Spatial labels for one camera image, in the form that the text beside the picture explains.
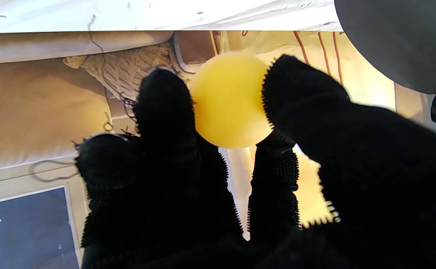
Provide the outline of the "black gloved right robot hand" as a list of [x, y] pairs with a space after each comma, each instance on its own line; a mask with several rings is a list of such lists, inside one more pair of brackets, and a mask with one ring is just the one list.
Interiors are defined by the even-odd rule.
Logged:
[[90, 199], [82, 268], [436, 269], [436, 133], [351, 102], [286, 54], [263, 96], [274, 130], [257, 144], [249, 241], [189, 89], [158, 67], [133, 107], [139, 136], [78, 147]]

